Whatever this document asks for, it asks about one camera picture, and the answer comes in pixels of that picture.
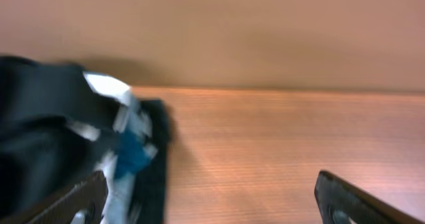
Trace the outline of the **black t-shirt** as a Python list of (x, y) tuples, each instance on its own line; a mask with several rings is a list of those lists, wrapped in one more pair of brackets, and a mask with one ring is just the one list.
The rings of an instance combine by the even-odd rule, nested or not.
[(1, 57), (1, 217), (89, 175), (116, 140), (120, 105), (96, 94), (84, 71)]

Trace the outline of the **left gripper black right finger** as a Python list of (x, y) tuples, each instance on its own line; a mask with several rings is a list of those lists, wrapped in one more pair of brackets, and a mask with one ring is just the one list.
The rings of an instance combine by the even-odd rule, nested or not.
[(314, 196), (324, 223), (424, 223), (326, 170), (318, 174)]

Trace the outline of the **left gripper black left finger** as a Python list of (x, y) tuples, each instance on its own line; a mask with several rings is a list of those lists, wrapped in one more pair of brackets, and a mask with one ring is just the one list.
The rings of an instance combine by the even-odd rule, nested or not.
[(95, 171), (85, 179), (64, 187), (30, 209), (1, 220), (4, 224), (72, 223), (77, 213), (81, 223), (100, 223), (108, 197), (104, 172)]

